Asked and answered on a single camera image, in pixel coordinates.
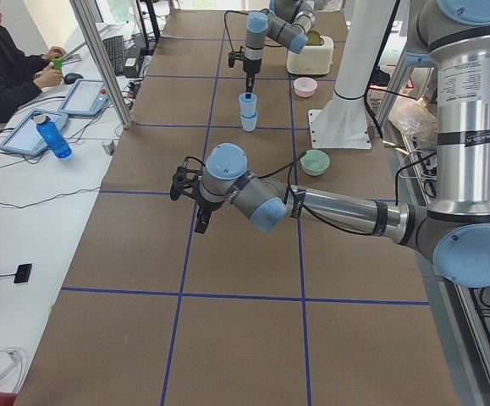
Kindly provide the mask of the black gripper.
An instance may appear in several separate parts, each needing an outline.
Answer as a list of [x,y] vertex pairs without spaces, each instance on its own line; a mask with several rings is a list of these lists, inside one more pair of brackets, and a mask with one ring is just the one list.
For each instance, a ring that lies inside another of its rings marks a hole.
[[195,182],[197,192],[196,202],[199,205],[195,218],[194,232],[204,234],[209,226],[211,214],[222,207],[226,200],[225,192],[228,182],[220,179],[208,179],[207,184],[202,179]]
[[245,99],[250,99],[255,84],[255,75],[261,71],[262,56],[247,57],[244,56],[243,70],[246,73],[245,76]]

